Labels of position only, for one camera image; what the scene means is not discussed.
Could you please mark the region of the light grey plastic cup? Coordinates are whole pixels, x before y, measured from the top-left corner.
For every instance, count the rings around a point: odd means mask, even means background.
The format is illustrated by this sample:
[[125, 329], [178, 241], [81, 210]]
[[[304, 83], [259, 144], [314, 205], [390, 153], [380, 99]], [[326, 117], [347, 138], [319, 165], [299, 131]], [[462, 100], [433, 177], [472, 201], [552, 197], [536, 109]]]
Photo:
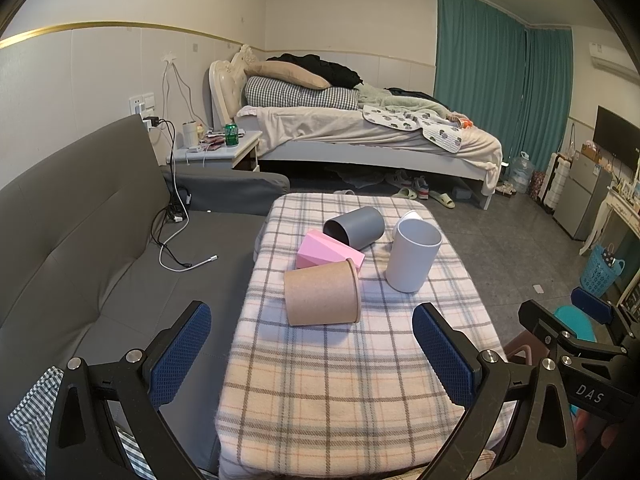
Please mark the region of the light grey plastic cup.
[[431, 222], [408, 220], [397, 225], [385, 271], [398, 292], [417, 292], [427, 279], [442, 246], [442, 232]]

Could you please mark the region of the brown paper cup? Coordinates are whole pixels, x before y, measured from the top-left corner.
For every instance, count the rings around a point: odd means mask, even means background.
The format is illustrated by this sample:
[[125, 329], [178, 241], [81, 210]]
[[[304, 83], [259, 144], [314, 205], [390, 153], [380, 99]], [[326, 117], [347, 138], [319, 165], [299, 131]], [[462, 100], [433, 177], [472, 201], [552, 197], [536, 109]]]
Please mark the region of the brown paper cup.
[[355, 263], [347, 259], [285, 272], [284, 301], [292, 326], [358, 323], [361, 300]]

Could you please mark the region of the white cactus print cup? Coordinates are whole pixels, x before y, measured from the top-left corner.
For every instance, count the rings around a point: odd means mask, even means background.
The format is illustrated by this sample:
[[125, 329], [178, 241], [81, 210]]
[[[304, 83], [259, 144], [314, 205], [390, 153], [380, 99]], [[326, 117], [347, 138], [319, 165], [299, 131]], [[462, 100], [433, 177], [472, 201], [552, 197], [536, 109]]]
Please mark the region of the white cactus print cup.
[[408, 212], [406, 212], [405, 214], [403, 214], [400, 219], [398, 220], [397, 224], [401, 224], [402, 222], [408, 221], [408, 220], [420, 220], [422, 221], [423, 218], [420, 215], [419, 211], [416, 210], [410, 210]]

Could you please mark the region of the dark grey cup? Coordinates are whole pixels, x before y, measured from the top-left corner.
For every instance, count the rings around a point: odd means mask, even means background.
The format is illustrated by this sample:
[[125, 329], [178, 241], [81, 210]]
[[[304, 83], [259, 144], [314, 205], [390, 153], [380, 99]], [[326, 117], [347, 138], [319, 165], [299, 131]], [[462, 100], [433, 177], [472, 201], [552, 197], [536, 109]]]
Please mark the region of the dark grey cup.
[[382, 237], [385, 221], [377, 209], [365, 206], [326, 220], [322, 232], [338, 242], [361, 250]]

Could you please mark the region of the pink faceted cup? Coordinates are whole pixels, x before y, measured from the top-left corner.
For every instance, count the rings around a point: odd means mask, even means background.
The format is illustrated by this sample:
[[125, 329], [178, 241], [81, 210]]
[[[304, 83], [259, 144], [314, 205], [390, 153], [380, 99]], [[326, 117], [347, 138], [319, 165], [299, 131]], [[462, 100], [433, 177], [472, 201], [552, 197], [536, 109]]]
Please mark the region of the pink faceted cup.
[[296, 269], [321, 266], [322, 264], [352, 260], [360, 271], [364, 258], [363, 252], [343, 244], [318, 230], [309, 231], [296, 252]]

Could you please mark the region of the pink stool teal seat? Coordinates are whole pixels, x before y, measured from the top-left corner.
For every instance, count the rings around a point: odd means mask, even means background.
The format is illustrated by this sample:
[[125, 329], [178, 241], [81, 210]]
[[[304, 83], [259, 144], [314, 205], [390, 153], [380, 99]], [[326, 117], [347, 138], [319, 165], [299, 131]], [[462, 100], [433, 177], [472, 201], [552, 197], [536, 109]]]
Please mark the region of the pink stool teal seat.
[[[574, 306], [558, 307], [553, 315], [574, 330], [582, 340], [596, 342], [590, 317]], [[523, 330], [504, 346], [506, 359], [516, 364], [537, 364], [549, 354], [548, 348], [528, 330]]]

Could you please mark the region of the blue laundry basket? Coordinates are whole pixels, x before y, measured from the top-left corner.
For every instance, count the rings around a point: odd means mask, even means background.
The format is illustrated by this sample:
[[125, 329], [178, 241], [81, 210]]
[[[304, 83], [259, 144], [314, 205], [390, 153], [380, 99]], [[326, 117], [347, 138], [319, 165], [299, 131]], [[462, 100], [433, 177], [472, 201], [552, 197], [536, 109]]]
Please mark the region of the blue laundry basket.
[[594, 246], [582, 271], [580, 287], [593, 296], [601, 297], [625, 270], [625, 260], [616, 258], [612, 249]]

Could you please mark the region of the blue gingham cloth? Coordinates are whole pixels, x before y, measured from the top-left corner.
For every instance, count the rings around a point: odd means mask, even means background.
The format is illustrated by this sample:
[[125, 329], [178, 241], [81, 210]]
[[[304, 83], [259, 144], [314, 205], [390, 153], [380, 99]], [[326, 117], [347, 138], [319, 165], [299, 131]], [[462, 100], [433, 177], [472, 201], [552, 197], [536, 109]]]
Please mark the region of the blue gingham cloth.
[[[21, 438], [27, 456], [40, 474], [46, 472], [51, 419], [63, 376], [60, 368], [49, 367], [8, 415], [10, 426]], [[119, 427], [117, 433], [134, 473], [142, 479], [154, 479], [134, 437]]]

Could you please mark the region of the plaid blanket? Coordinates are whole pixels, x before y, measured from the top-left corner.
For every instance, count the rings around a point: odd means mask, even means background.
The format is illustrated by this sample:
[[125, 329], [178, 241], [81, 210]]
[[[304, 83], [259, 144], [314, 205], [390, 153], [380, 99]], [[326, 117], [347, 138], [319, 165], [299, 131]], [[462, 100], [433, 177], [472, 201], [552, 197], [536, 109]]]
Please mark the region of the plaid blanket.
[[293, 327], [285, 272], [304, 235], [326, 220], [371, 206], [392, 228], [411, 200], [290, 193], [272, 205], [232, 341], [215, 427], [225, 479], [354, 478], [430, 462], [454, 430], [452, 404], [416, 340], [413, 309], [429, 302], [479, 349], [501, 347], [468, 271], [442, 244], [413, 295], [384, 272], [390, 234], [365, 253], [356, 324]]

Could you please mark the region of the grey mini fridge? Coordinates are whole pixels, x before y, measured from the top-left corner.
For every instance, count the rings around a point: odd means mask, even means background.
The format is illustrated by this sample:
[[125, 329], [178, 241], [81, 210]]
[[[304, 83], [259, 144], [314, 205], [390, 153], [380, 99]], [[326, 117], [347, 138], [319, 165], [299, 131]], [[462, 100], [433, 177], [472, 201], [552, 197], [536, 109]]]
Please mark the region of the grey mini fridge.
[[553, 218], [572, 240], [588, 237], [608, 194], [612, 174], [582, 154], [575, 154]]

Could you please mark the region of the grey sofa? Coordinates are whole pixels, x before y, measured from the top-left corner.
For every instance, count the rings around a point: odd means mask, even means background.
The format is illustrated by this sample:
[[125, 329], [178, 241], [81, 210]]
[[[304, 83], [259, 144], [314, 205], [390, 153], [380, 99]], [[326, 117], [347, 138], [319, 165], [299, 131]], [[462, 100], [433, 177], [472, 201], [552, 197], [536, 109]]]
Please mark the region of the grey sofa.
[[254, 247], [280, 174], [161, 167], [130, 116], [66, 146], [1, 192], [1, 411], [73, 356], [146, 347], [194, 300], [212, 330], [162, 413], [196, 466], [215, 470], [214, 419]]

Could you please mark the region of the water jug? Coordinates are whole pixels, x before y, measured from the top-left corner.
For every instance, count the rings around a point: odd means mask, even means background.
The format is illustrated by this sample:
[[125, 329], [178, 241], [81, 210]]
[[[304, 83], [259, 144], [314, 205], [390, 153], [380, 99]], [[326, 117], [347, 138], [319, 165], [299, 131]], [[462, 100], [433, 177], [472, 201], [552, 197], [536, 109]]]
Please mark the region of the water jug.
[[510, 163], [509, 182], [518, 193], [526, 193], [532, 180], [535, 165], [530, 160], [529, 154], [521, 151]]

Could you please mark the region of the black television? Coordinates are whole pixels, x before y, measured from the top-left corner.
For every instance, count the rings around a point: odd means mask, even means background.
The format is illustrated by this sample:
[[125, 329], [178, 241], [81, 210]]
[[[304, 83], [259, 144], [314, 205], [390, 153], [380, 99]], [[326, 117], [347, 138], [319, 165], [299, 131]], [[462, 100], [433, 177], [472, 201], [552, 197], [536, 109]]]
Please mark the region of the black television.
[[593, 142], [614, 155], [623, 165], [635, 170], [640, 148], [640, 129], [628, 120], [599, 106]]

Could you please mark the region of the green slipper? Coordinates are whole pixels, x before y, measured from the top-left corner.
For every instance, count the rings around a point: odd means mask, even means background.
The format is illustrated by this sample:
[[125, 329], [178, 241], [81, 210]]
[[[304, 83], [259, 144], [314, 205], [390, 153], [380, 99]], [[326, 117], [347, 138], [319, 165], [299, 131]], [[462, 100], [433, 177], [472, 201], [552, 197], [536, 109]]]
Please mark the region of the green slipper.
[[437, 203], [441, 204], [447, 209], [454, 209], [454, 207], [456, 206], [454, 200], [447, 193], [431, 191], [430, 197], [432, 200], [436, 200]]

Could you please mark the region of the patterned baby mat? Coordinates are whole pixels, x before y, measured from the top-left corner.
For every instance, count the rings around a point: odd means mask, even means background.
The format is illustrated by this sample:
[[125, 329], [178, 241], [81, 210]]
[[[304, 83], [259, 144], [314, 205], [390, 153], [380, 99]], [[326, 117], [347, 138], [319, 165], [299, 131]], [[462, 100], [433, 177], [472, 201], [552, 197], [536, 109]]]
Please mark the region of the patterned baby mat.
[[431, 110], [413, 112], [365, 105], [362, 117], [366, 122], [397, 131], [419, 131], [425, 140], [451, 154], [457, 154], [462, 148], [462, 128], [456, 122], [441, 118]]

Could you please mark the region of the white nightstand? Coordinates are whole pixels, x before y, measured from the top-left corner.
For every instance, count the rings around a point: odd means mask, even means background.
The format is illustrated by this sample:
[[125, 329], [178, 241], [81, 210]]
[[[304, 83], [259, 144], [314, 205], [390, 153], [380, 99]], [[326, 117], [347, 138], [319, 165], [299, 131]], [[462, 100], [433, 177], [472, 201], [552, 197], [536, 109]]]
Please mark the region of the white nightstand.
[[176, 148], [174, 154], [166, 157], [166, 164], [172, 160], [178, 165], [200, 165], [222, 169], [258, 171], [258, 144], [260, 131], [240, 131], [239, 143], [228, 146], [224, 137], [218, 136], [209, 143], [201, 143], [194, 148]]

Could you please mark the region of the green curtain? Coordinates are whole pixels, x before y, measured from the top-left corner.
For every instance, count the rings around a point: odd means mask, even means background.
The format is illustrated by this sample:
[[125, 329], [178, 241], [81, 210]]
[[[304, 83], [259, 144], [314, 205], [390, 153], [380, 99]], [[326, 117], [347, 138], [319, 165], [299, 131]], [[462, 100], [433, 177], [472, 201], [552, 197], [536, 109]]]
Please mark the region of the green curtain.
[[480, 0], [437, 0], [435, 96], [502, 144], [547, 168], [573, 92], [573, 33], [529, 27]]

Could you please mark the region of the air conditioner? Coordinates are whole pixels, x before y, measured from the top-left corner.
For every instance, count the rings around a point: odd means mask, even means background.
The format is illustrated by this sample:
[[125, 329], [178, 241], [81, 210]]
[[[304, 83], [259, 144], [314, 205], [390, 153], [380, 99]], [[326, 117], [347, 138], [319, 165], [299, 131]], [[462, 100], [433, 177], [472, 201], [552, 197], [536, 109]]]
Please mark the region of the air conditioner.
[[639, 80], [638, 70], [625, 51], [590, 42], [589, 54], [592, 65], [599, 70], [606, 70], [631, 81]]

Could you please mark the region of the white tumbler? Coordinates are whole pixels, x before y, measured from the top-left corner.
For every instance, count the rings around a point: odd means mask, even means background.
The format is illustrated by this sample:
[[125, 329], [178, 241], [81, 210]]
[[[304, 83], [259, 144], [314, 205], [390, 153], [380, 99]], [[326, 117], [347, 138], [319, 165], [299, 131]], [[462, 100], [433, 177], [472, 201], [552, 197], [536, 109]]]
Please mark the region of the white tumbler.
[[198, 123], [191, 120], [182, 124], [183, 146], [185, 148], [196, 148], [200, 143], [198, 136]]

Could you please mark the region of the green soda can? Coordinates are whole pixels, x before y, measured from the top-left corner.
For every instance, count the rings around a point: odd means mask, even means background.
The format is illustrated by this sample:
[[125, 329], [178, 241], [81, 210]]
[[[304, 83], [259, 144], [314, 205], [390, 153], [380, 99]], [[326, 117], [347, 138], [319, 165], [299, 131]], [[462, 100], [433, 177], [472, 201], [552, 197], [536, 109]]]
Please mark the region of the green soda can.
[[229, 148], [237, 146], [239, 144], [239, 129], [234, 122], [229, 122], [224, 126], [224, 142]]

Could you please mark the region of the bed with beige sheet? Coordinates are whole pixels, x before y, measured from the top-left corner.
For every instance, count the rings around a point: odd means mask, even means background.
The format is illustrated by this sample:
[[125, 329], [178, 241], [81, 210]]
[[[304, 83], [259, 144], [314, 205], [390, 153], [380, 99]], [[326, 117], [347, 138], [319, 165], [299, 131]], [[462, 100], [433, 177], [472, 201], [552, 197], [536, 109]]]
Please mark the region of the bed with beige sheet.
[[[502, 146], [468, 118], [440, 104], [400, 98], [368, 84], [360, 84], [356, 110], [325, 107], [256, 107], [246, 104], [244, 72], [262, 62], [249, 46], [231, 60], [218, 60], [208, 71], [213, 118], [222, 127], [234, 122], [243, 131], [260, 131], [258, 156], [277, 162], [332, 162], [413, 170], [470, 179], [480, 206], [488, 208], [500, 177]], [[366, 122], [365, 105], [389, 110], [431, 110], [461, 128], [462, 148], [451, 154], [424, 139], [419, 131], [402, 132]]]

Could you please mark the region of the checkered pillow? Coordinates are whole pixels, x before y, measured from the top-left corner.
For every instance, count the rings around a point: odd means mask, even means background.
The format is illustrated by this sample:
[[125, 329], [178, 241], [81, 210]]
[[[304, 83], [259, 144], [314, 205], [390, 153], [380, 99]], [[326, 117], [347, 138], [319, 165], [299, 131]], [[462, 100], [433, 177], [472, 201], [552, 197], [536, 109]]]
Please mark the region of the checkered pillow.
[[279, 79], [251, 76], [244, 87], [247, 105], [256, 107], [325, 107], [356, 110], [358, 93], [340, 87], [312, 90]]

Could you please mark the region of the beige pillow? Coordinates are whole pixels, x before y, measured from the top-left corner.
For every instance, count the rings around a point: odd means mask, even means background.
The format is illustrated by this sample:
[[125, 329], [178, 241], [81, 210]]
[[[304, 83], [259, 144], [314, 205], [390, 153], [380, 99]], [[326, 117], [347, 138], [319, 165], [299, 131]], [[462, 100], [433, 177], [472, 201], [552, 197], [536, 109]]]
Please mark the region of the beige pillow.
[[310, 90], [326, 90], [331, 87], [329, 81], [323, 77], [305, 70], [303, 67], [289, 62], [264, 61], [250, 63], [245, 67], [247, 77], [266, 77], [297, 84]]

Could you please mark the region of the wall power outlet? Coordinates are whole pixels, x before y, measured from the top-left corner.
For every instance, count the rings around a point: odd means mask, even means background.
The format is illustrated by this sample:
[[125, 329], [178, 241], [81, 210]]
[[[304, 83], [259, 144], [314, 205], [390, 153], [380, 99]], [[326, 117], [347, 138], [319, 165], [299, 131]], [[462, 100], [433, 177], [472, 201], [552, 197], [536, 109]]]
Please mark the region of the wall power outlet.
[[130, 114], [138, 114], [142, 118], [155, 115], [155, 94], [148, 92], [141, 96], [132, 96], [129, 99]]

